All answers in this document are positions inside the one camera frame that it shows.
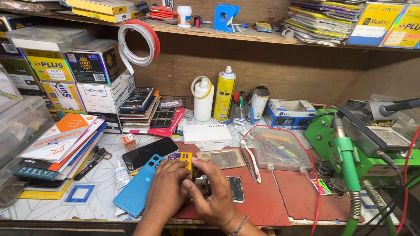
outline pen holder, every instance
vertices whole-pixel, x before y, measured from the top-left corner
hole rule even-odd
[[[249,106],[241,108],[235,105],[234,103],[231,103],[231,108],[229,111],[229,120],[233,121],[234,118],[245,119],[247,116],[248,110],[249,110]]]

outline smartphone screen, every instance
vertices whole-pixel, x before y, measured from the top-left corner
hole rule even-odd
[[[123,154],[123,160],[126,163],[127,170],[133,172],[143,167],[155,154],[165,157],[178,150],[178,146],[171,138],[163,138]]]

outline red tape roll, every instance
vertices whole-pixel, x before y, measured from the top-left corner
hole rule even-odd
[[[156,59],[156,57],[158,57],[159,53],[160,53],[160,41],[158,38],[158,35],[156,34],[156,32],[150,27],[150,25],[148,25],[146,22],[141,21],[141,20],[129,20],[127,22],[125,22],[124,24],[138,24],[141,26],[144,26],[149,32],[150,34],[153,36],[153,43],[155,44],[155,55],[153,56],[153,60]]]

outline wrist bracelet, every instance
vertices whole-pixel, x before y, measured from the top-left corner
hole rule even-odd
[[[239,230],[241,230],[242,226],[244,226],[245,222],[248,220],[248,216],[245,217],[245,220],[242,221],[241,225],[238,227],[238,229],[235,230],[233,234],[230,234],[229,236],[237,236],[239,233]]]

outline red mat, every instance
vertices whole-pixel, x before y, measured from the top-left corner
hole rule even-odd
[[[308,149],[308,151],[312,155],[314,163],[316,163],[319,160],[318,154],[314,149]],[[288,215],[295,220],[314,220],[318,195],[310,185],[306,173],[274,170],[274,175],[276,176],[278,187],[285,201]],[[309,173],[308,176],[311,179],[315,179],[312,173]],[[318,220],[335,221],[337,219],[338,221],[347,221],[349,218],[349,209],[350,197],[348,194],[345,194],[342,199],[333,196],[322,196]],[[359,222],[365,221],[362,216],[360,218]]]
[[[195,144],[184,144],[176,142],[180,152],[192,152],[195,156],[200,150]],[[251,157],[244,149],[248,160]],[[241,177],[244,189],[245,202],[236,203],[236,207],[256,226],[290,226],[280,192],[277,188],[273,173],[267,169],[260,169],[261,183],[254,181],[248,167],[232,168],[223,170],[226,176]],[[199,219],[193,202],[186,203],[175,215],[174,218]]]

